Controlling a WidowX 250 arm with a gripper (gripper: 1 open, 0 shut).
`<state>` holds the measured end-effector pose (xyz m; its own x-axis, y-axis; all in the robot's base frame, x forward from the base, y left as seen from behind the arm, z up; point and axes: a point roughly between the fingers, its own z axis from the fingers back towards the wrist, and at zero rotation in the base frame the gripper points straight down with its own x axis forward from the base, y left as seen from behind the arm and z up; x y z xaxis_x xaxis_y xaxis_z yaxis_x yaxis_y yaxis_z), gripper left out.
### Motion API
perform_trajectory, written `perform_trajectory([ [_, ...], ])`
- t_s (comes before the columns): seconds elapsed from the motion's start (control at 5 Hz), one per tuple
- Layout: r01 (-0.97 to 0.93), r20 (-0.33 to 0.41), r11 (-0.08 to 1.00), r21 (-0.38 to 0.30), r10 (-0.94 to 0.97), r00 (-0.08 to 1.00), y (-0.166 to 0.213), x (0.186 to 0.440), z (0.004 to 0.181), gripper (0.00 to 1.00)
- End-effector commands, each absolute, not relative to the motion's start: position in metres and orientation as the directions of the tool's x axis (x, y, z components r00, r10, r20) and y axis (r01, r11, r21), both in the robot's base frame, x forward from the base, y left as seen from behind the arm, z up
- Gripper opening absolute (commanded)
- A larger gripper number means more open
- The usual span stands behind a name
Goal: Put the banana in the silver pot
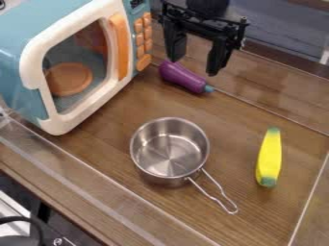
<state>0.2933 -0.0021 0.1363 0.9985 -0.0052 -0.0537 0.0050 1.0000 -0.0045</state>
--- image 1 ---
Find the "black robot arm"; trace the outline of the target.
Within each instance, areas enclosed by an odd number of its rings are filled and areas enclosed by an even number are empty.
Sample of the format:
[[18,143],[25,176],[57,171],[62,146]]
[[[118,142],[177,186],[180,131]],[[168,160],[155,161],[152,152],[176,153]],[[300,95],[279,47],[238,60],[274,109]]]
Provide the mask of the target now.
[[247,18],[229,13],[229,0],[161,0],[159,23],[163,28],[165,55],[177,62],[185,55],[187,35],[195,35],[212,44],[205,73],[215,76],[225,67],[232,51],[244,42]]

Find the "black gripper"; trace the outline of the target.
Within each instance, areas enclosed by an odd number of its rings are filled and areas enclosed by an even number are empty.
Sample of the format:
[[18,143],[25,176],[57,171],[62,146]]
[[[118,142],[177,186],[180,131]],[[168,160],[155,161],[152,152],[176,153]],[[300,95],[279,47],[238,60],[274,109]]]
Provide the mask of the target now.
[[161,0],[160,18],[165,54],[176,62],[185,54],[185,31],[211,38],[212,48],[207,56],[205,72],[209,77],[225,66],[232,48],[243,46],[247,17],[238,14],[229,0]]

